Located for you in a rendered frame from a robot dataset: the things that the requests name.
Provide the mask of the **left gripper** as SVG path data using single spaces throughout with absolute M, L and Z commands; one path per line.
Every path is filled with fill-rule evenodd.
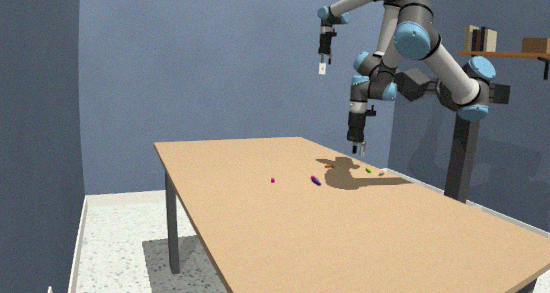
M 365 146 L 367 142 L 364 142 L 364 127 L 366 116 L 376 116 L 376 111 L 373 110 L 374 105 L 372 105 L 371 110 L 367 110 L 367 103 L 361 102 L 352 102 L 350 101 L 348 125 L 349 130 L 347 132 L 347 140 L 353 141 L 352 144 L 352 154 L 357 151 L 357 144 L 361 144 L 360 157 L 365 156 Z M 366 112 L 367 111 L 367 112 Z M 357 143 L 356 143 L 357 142 Z

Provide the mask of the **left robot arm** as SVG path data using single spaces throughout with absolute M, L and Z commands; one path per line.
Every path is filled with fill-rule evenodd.
M 350 101 L 394 101 L 397 85 L 390 82 L 394 82 L 401 59 L 409 57 L 423 60 L 440 79 L 442 97 L 458 107 L 460 118 L 477 121 L 488 115 L 489 83 L 496 75 L 493 65 L 486 58 L 475 56 L 460 67 L 442 46 L 441 37 L 432 26 L 433 15 L 433 8 L 427 0 L 405 0 L 402 3 L 396 29 L 380 60 L 376 82 L 369 81 L 368 76 L 353 76 Z

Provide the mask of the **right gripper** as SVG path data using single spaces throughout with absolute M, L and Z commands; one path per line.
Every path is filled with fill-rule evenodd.
M 319 55 L 321 55 L 321 64 L 324 63 L 324 54 L 327 54 L 327 56 L 329 56 L 329 60 L 328 60 L 328 64 L 331 65 L 331 59 L 332 59 L 332 54 L 331 54 L 331 40 L 332 40 L 332 37 L 330 37 L 331 35 L 332 36 L 337 36 L 337 32 L 334 32 L 335 31 L 335 28 L 333 28 L 333 32 L 332 32 L 332 27 L 328 27 L 328 26 L 321 26 L 321 30 L 320 30 L 320 47 L 318 49 L 318 53 Z M 326 32 L 326 33 L 325 33 Z M 326 35 L 329 35 L 329 36 L 326 36 Z

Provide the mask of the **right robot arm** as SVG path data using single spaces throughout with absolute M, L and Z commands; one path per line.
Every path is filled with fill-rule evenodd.
M 370 81 L 376 82 L 375 80 L 380 65 L 379 61 L 385 54 L 384 52 L 386 51 L 396 29 L 398 21 L 397 16 L 399 14 L 400 6 L 404 1 L 405 0 L 384 0 L 383 7 L 385 12 L 377 50 L 372 56 L 368 52 L 362 52 L 354 61 L 354 69 L 362 76 L 368 76 Z M 329 7 L 320 7 L 318 10 L 318 17 L 321 18 L 321 26 L 333 27 L 333 25 L 336 24 L 347 24 L 350 20 L 350 16 L 347 12 L 370 2 L 372 2 L 372 0 L 341 0 Z M 378 60 L 376 60 L 373 56 Z

